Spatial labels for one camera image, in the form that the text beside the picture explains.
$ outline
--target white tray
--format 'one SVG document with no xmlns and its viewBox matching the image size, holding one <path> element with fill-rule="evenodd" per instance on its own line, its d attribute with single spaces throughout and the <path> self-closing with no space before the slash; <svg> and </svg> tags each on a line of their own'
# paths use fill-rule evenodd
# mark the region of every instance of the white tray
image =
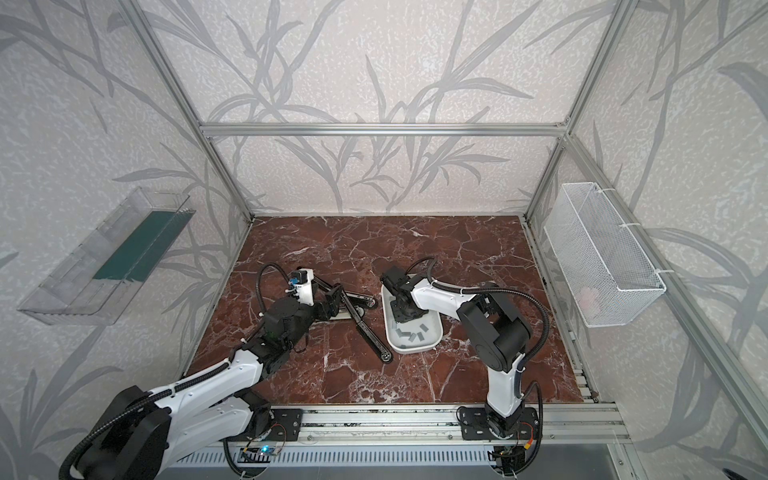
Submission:
<svg viewBox="0 0 768 480">
<path fill-rule="evenodd" d="M 403 355 L 406 353 L 426 352 L 435 348 L 440 343 L 440 340 L 442 340 L 440 314 L 435 310 L 429 310 L 421 318 L 411 320 L 410 322 L 397 323 L 392 314 L 392 307 L 389 305 L 394 299 L 395 297 L 382 285 L 384 327 L 386 328 L 386 340 L 389 345 L 397 353 Z"/>
</svg>

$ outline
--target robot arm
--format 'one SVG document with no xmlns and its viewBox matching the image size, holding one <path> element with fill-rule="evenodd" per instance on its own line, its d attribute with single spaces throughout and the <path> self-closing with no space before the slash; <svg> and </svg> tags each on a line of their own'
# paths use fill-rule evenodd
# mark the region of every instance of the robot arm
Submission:
<svg viewBox="0 0 768 480">
<path fill-rule="evenodd" d="M 459 286 L 438 288 L 423 275 L 408 277 L 397 266 L 381 281 L 395 297 L 392 311 L 398 322 L 419 318 L 427 310 L 461 321 L 469 341 L 488 369 L 486 410 L 492 431 L 505 438 L 515 427 L 523 409 L 518 369 L 531 338 L 531 326 L 504 293 L 462 293 Z"/>
<path fill-rule="evenodd" d="M 72 466 L 87 480 L 146 480 L 213 442 L 265 432 L 270 404 L 250 387 L 289 359 L 316 318 L 339 313 L 338 301 L 315 303 L 312 270 L 291 272 L 289 285 L 228 358 L 178 382 L 148 392 L 132 386 L 115 396 L 98 427 L 65 459 L 60 480 L 73 478 Z"/>
</svg>

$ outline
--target black cable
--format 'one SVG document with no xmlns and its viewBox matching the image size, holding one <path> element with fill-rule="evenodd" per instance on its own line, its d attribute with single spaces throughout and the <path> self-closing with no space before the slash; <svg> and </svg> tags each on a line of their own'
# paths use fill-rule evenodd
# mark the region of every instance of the black cable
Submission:
<svg viewBox="0 0 768 480">
<path fill-rule="evenodd" d="M 424 258 L 420 258 L 420 259 L 418 259 L 417 261 L 415 261 L 415 262 L 411 263 L 411 266 L 409 266 L 409 267 L 408 267 L 408 269 L 406 270 L 406 275 L 408 275 L 409 273 L 411 273 L 411 270 L 413 270 L 413 267 L 415 267 L 416 265 L 419 265 L 420 263 L 423 263 L 423 262 L 425 262 L 425 261 L 427 261 L 427 260 L 434 260 L 434 259 L 435 259 L 435 258 L 434 258 L 434 257 L 432 257 L 432 256 L 429 256 L 429 257 L 424 257 Z"/>
<path fill-rule="evenodd" d="M 181 390 L 185 390 L 190 388 L 191 386 L 195 386 L 200 382 L 205 382 L 212 376 L 223 372 L 224 370 L 228 369 L 230 364 L 228 362 L 221 364 L 216 369 L 211 370 L 208 373 L 205 373 L 197 378 L 189 379 L 186 382 L 182 382 L 179 385 L 176 386 L 175 391 L 180 392 Z M 171 389 L 163 390 L 162 392 L 155 393 L 152 396 L 148 396 L 146 399 L 139 400 L 136 404 L 133 406 L 128 407 L 125 411 L 123 411 L 120 414 L 117 414 L 116 416 L 112 417 L 111 419 L 107 420 L 106 422 L 102 423 L 97 428 L 93 429 L 91 433 L 85 436 L 84 439 L 78 443 L 71 452 L 69 452 L 69 455 L 66 456 L 64 461 L 61 463 L 61 467 L 58 470 L 58 478 L 59 480 L 76 480 L 72 475 L 69 474 L 70 468 L 80 459 L 80 457 L 83 456 L 86 450 L 93 445 L 93 442 L 96 438 L 98 438 L 99 435 L 106 432 L 111 428 L 115 423 L 120 422 L 125 417 L 138 412 L 142 408 L 151 405 L 152 403 L 155 403 L 157 400 L 164 399 L 167 396 L 170 396 L 174 393 Z"/>
<path fill-rule="evenodd" d="M 262 467 L 260 468 L 260 472 L 256 473 L 255 475 L 249 475 L 248 471 L 245 468 L 240 468 L 237 466 L 235 461 L 232 459 L 232 452 L 230 452 L 230 443 L 229 439 L 222 439 L 221 443 L 224 445 L 224 459 L 227 460 L 227 465 L 230 466 L 230 470 L 234 472 L 238 477 L 240 478 L 256 478 L 257 476 L 264 473 L 264 470 L 266 468 Z"/>
<path fill-rule="evenodd" d="M 519 470 L 515 470 L 515 472 L 512 474 L 515 477 L 517 476 L 518 473 L 522 472 L 523 470 L 525 470 L 526 468 L 531 466 L 533 461 L 536 459 L 536 455 L 538 455 L 538 450 L 541 447 L 541 439 L 544 437 L 544 399 L 541 397 L 541 387 L 539 386 L 538 382 L 536 382 L 534 380 L 533 382 L 531 382 L 530 385 L 528 385 L 528 388 L 525 390 L 525 394 L 523 395 L 523 398 L 527 397 L 528 395 L 530 395 L 531 391 L 533 390 L 533 388 L 536 388 L 536 396 L 538 397 L 538 414 L 536 415 L 537 420 L 538 420 L 538 431 L 537 431 L 537 435 L 536 435 L 536 439 L 535 439 L 536 440 L 536 445 L 534 445 L 533 451 L 531 451 L 531 456 L 528 457 L 525 460 L 525 463 L 523 464 L 523 466 L 520 467 Z M 489 452 L 489 455 L 491 455 L 493 458 L 503 458 L 504 457 L 504 455 L 500 455 L 498 453 L 493 453 L 493 452 Z M 492 468 L 497 473 L 501 473 L 505 477 L 509 477 L 510 476 L 510 475 L 504 475 L 503 472 L 499 472 L 498 471 L 499 470 L 498 467 L 492 466 Z"/>
<path fill-rule="evenodd" d="M 256 283 L 255 283 L 256 289 L 255 290 L 256 290 L 256 300 L 258 300 L 258 302 L 259 302 L 259 313 L 261 315 L 263 315 L 266 312 L 266 305 L 264 304 L 264 296 L 261 294 L 261 276 L 263 275 L 264 270 L 266 270 L 270 266 L 272 268 L 274 268 L 281 276 L 283 276 L 283 279 L 286 281 L 286 283 L 288 283 L 290 285 L 290 279 L 288 278 L 288 275 L 286 274 L 286 271 L 283 270 L 283 268 L 280 265 L 278 265 L 277 263 L 268 262 L 268 263 L 265 263 L 264 265 L 262 265 L 261 268 L 259 268 L 259 271 L 256 274 Z M 247 342 L 250 342 L 256 336 L 256 334 L 261 329 L 262 324 L 263 324 L 263 322 L 259 323 L 259 325 L 257 325 L 253 329 L 253 332 L 251 332 L 251 334 L 248 336 L 248 338 L 246 338 Z"/>
<path fill-rule="evenodd" d="M 536 396 L 538 397 L 538 435 L 536 435 L 536 445 L 533 447 L 531 456 L 528 457 L 528 460 L 525 461 L 525 464 L 523 464 L 523 466 L 515 472 L 516 475 L 531 466 L 531 463 L 533 463 L 536 455 L 538 455 L 538 450 L 541 447 L 541 439 L 544 437 L 544 399 L 541 397 L 541 387 L 539 386 L 538 382 L 535 380 L 531 382 L 531 385 L 529 385 L 528 389 L 525 390 L 525 395 L 523 395 L 523 397 L 526 397 L 531 393 L 532 387 L 536 387 Z"/>
<path fill-rule="evenodd" d="M 533 346 L 532 349 L 526 352 L 525 356 L 523 356 L 522 360 L 520 360 L 520 363 L 518 364 L 518 371 L 522 372 L 523 367 L 530 359 L 532 359 L 543 347 L 544 344 L 547 342 L 547 338 L 549 337 L 549 329 L 550 329 L 550 322 L 549 322 L 549 315 L 547 314 L 547 309 L 541 305 L 541 302 L 536 300 L 535 297 L 532 295 L 529 295 L 525 292 L 521 292 L 519 290 L 514 290 L 511 288 L 503 288 L 500 286 L 472 286 L 472 287 L 457 287 L 457 286 L 449 286 L 449 285 L 442 285 L 439 281 L 436 281 L 432 278 L 432 268 L 437 263 L 437 260 L 432 260 L 429 262 L 429 265 L 427 266 L 427 280 L 429 283 L 440 290 L 444 290 L 445 292 L 451 292 L 451 293 L 460 293 L 464 295 L 474 295 L 477 293 L 510 293 L 511 295 L 517 295 L 520 296 L 527 301 L 534 304 L 536 309 L 539 312 L 539 315 L 541 316 L 541 336 L 538 337 L 538 340 L 536 341 L 536 344 Z M 520 379 L 521 376 L 517 376 L 517 381 L 515 383 L 515 395 L 519 396 L 520 393 Z"/>
<path fill-rule="evenodd" d="M 290 280 L 288 279 L 288 275 L 286 275 L 286 271 L 283 270 L 283 268 L 274 262 L 268 262 L 259 268 L 259 273 L 256 274 L 256 300 L 259 301 L 259 308 L 261 309 L 261 313 L 266 312 L 266 306 L 264 305 L 264 297 L 261 295 L 261 275 L 264 273 L 264 270 L 266 270 L 268 267 L 272 267 L 275 270 L 277 270 L 280 275 L 283 276 L 286 283 L 290 283 Z"/>
<path fill-rule="evenodd" d="M 549 329 L 550 329 L 550 323 L 549 323 L 549 315 L 547 314 L 547 309 L 541 305 L 541 302 L 539 302 L 535 297 L 532 295 L 529 295 L 528 293 L 521 292 L 519 290 L 514 290 L 511 288 L 503 288 L 500 286 L 488 286 L 488 287 L 456 287 L 456 286 L 449 286 L 449 285 L 442 285 L 439 282 L 434 281 L 432 278 L 432 268 L 434 268 L 435 264 L 437 263 L 436 259 L 432 259 L 432 261 L 429 262 L 427 265 L 427 280 L 429 281 L 430 285 L 433 287 L 443 290 L 445 292 L 451 292 L 451 293 L 459 293 L 462 295 L 475 295 L 478 293 L 510 293 L 511 295 L 517 295 L 521 296 L 522 298 L 525 298 L 529 302 L 533 303 L 536 309 L 538 310 L 539 314 L 541 315 L 541 335 L 538 337 L 538 340 L 536 341 L 536 344 L 532 349 L 526 352 L 525 356 L 523 356 L 522 360 L 520 360 L 520 363 L 517 366 L 518 372 L 523 371 L 523 367 L 530 359 L 532 359 L 539 351 L 544 347 L 544 344 L 547 342 L 547 338 L 549 337 Z M 518 396 L 520 393 L 520 381 L 522 376 L 517 375 L 516 381 L 515 381 L 515 395 Z M 541 387 L 539 386 L 538 382 L 533 381 L 531 382 L 531 385 L 528 386 L 528 388 L 525 390 L 525 394 L 522 396 L 519 396 L 519 398 L 525 398 L 526 396 L 531 394 L 531 391 L 533 388 L 536 388 L 536 395 L 538 396 L 538 435 L 536 438 L 536 446 L 533 449 L 533 452 L 531 453 L 531 456 L 528 457 L 528 460 L 525 461 L 525 464 L 518 470 L 515 474 L 522 472 L 528 466 L 534 461 L 536 458 L 536 455 L 538 455 L 538 450 L 541 445 L 541 438 L 542 438 L 542 430 L 544 427 L 544 400 L 541 397 Z"/>
</svg>

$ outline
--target wallpaper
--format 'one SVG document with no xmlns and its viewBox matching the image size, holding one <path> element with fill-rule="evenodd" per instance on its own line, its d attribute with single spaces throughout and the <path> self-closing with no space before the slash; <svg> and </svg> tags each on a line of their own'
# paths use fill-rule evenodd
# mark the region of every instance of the wallpaper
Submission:
<svg viewBox="0 0 768 480">
<path fill-rule="evenodd" d="M 272 214 L 522 214 L 553 146 L 549 137 L 228 137 L 217 144 L 251 208 Z"/>
<path fill-rule="evenodd" d="M 177 378 L 247 225 L 112 2 L 0 2 L 0 478 L 58 463 L 122 389 Z M 197 212 L 113 326 L 16 310 L 135 188 Z"/>
<path fill-rule="evenodd" d="M 141 4 L 207 122 L 562 121 L 614 8 L 613 0 Z M 517 214 L 553 143 L 217 139 L 252 207 L 275 214 Z"/>
<path fill-rule="evenodd" d="M 577 133 L 768 395 L 768 2 L 668 7 L 634 14 Z"/>
<path fill-rule="evenodd" d="M 621 176 L 612 177 L 614 184 Z M 587 181 L 568 153 L 531 219 L 557 292 L 557 314 L 577 335 L 591 388 L 616 402 L 645 472 L 655 479 L 768 479 L 768 457 L 723 394 L 663 297 L 626 326 L 588 329 L 544 232 L 559 186 Z"/>
<path fill-rule="evenodd" d="M 203 121 L 556 122 L 613 0 L 141 0 Z"/>
</svg>

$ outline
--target metal frame bar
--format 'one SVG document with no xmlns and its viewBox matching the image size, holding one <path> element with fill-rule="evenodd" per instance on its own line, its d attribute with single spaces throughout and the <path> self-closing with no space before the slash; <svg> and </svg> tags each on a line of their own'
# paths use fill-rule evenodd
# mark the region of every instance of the metal frame bar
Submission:
<svg viewBox="0 0 768 480">
<path fill-rule="evenodd" d="M 319 136 L 472 136 L 558 137 L 563 124 L 202 124 L 208 137 L 319 137 Z"/>
<path fill-rule="evenodd" d="M 576 137 L 565 135 L 564 145 L 576 165 L 588 180 L 600 188 L 613 188 L 611 181 L 594 162 L 587 148 Z M 627 223 L 639 223 L 624 199 L 615 190 L 605 190 L 608 200 Z M 667 259 L 639 225 L 631 225 L 632 233 L 643 248 L 652 264 L 661 270 L 673 270 Z M 701 309 L 683 280 L 675 273 L 663 273 L 667 284 L 664 299 L 674 313 L 688 338 L 696 347 L 713 375 L 715 375 L 726 397 L 741 415 L 756 440 L 768 452 L 768 399 L 744 369 L 741 361 L 731 351 L 717 332 L 712 322 Z"/>
<path fill-rule="evenodd" d="M 303 410 L 298 443 L 304 445 L 509 445 L 509 441 L 503 440 L 462 440 L 456 418 L 459 406 L 355 404 L 273 408 Z M 631 443 L 614 403 L 547 403 L 544 426 L 548 444 Z"/>
<path fill-rule="evenodd" d="M 624 30 L 629 25 L 632 12 L 639 0 L 618 0 L 614 13 L 611 16 L 611 21 L 605 29 L 603 38 L 598 46 L 598 51 L 594 54 L 594 59 L 587 70 L 587 74 L 584 77 L 584 81 L 581 83 L 578 93 L 576 94 L 576 100 L 574 101 L 571 111 L 568 112 L 568 116 L 565 118 L 565 132 L 564 134 L 570 134 L 576 128 L 576 124 L 584 113 L 584 109 L 587 107 L 590 97 L 594 93 L 595 88 L 598 86 L 598 82 L 605 73 L 605 69 L 608 67 L 608 62 L 611 60 L 611 56 L 616 51 L 616 47 L 619 45 Z M 528 204 L 528 209 L 525 211 L 525 218 L 529 219 L 533 216 L 534 210 L 541 200 L 541 195 L 544 193 L 549 181 L 552 179 L 555 171 L 560 165 L 560 159 L 562 159 L 562 144 L 561 138 L 558 138 L 559 142 L 552 152 L 552 156 L 549 159 L 549 163 L 544 170 L 544 173 L 539 179 L 538 186 L 534 190 L 531 203 Z"/>
<path fill-rule="evenodd" d="M 533 233 L 528 222 L 521 218 L 521 225 L 523 226 L 523 232 L 525 233 L 525 239 L 528 241 L 528 247 L 531 249 L 531 255 L 533 256 L 534 265 L 539 273 L 539 276 L 544 280 L 544 293 L 549 300 L 549 306 L 552 308 L 554 316 L 554 322 L 560 329 L 560 336 L 565 346 L 565 352 L 568 354 L 568 358 L 571 360 L 571 367 L 574 370 L 581 370 L 581 374 L 587 379 L 587 386 L 590 390 L 599 392 L 600 389 L 594 382 L 594 377 L 589 369 L 589 366 L 584 362 L 584 353 L 581 351 L 579 343 L 574 339 L 575 333 L 571 328 L 571 324 L 567 318 L 564 318 L 561 314 L 558 304 L 555 301 L 558 298 L 557 292 L 554 290 L 554 282 L 549 274 L 547 265 L 545 263 L 544 256 L 541 253 L 536 236 Z"/>
<path fill-rule="evenodd" d="M 605 29 L 605 34 L 597 53 L 594 55 L 592 65 L 587 70 L 587 76 L 584 78 L 584 83 L 581 84 L 581 88 L 576 95 L 576 101 L 566 119 L 567 133 L 570 134 L 574 130 L 584 113 L 589 99 L 594 93 L 595 88 L 597 88 L 603 73 L 605 73 L 608 67 L 608 62 L 611 60 L 616 47 L 619 45 L 619 41 L 621 41 L 621 37 L 624 35 L 624 30 L 629 25 L 632 12 L 634 12 L 638 2 L 639 0 L 618 0 L 616 2 L 611 22 Z"/>
<path fill-rule="evenodd" d="M 138 1 L 118 0 L 118 5 L 120 6 L 120 10 L 122 10 L 125 23 L 135 33 L 139 44 L 149 57 L 150 62 L 157 70 L 163 83 L 165 83 L 166 88 L 170 92 L 170 96 L 176 101 L 176 105 L 179 107 L 181 115 L 184 117 L 187 126 L 197 139 L 197 143 L 200 144 L 200 148 L 208 157 L 209 162 L 213 165 L 214 170 L 223 181 L 227 191 L 232 195 L 234 202 L 243 212 L 243 215 L 250 220 L 250 209 L 245 201 L 245 197 L 243 197 L 243 194 L 237 188 L 237 184 L 230 175 L 227 166 L 221 160 L 208 139 L 205 138 L 203 132 L 200 131 L 200 119 L 197 117 L 189 97 L 184 93 L 181 82 L 175 75 L 170 60 L 168 60 L 165 55 L 161 43 L 157 39 L 157 36 L 155 36 L 152 27 L 149 25 L 149 20 L 147 20 L 147 17 L 144 15 L 144 11 L 138 4 Z"/>
<path fill-rule="evenodd" d="M 544 172 L 538 179 L 536 190 L 533 190 L 533 197 L 531 197 L 531 201 L 528 203 L 528 208 L 525 210 L 526 220 L 533 218 L 533 213 L 536 210 L 536 206 L 541 201 L 541 196 L 544 195 L 544 192 L 547 190 L 549 181 L 552 179 L 555 171 L 560 166 L 560 158 L 563 155 L 563 150 L 565 150 L 565 147 L 563 147 L 563 137 L 560 136 L 558 137 L 558 142 L 554 145 L 552 154 L 549 156 L 547 167 L 544 168 Z"/>
<path fill-rule="evenodd" d="M 251 229 L 253 229 L 253 222 L 248 220 L 247 223 L 248 223 L 248 228 L 245 229 L 245 232 L 243 233 L 243 238 L 241 238 L 237 242 L 237 251 L 232 256 L 230 265 L 227 267 L 227 273 L 226 275 L 223 275 L 221 277 L 224 280 L 222 282 L 219 282 L 219 286 L 216 288 L 216 293 L 214 294 L 212 300 L 208 304 L 208 308 L 206 308 L 205 316 L 203 317 L 203 322 L 201 323 L 200 329 L 197 331 L 197 334 L 195 334 L 195 337 L 193 340 L 194 348 L 190 350 L 190 352 L 187 354 L 187 357 L 180 364 L 179 370 L 176 372 L 176 377 L 178 379 L 184 378 L 187 374 L 187 370 L 189 370 L 190 366 L 192 365 L 194 356 L 197 353 L 197 348 L 200 346 L 200 342 L 203 341 L 203 335 L 205 335 L 205 331 L 208 328 L 208 324 L 210 323 L 211 319 L 214 317 L 214 313 L 216 312 L 216 307 L 219 304 L 219 300 L 221 299 L 221 296 L 224 293 L 224 289 L 227 287 L 227 283 L 229 282 L 230 277 L 232 276 L 232 272 L 235 270 L 235 266 L 237 265 L 237 260 L 240 258 L 240 251 L 243 249 L 243 246 L 245 245 L 245 241 L 248 240 L 248 236 L 250 235 Z"/>
<path fill-rule="evenodd" d="M 607 447 L 619 480 L 648 479 L 634 445 L 614 443 Z"/>
</svg>

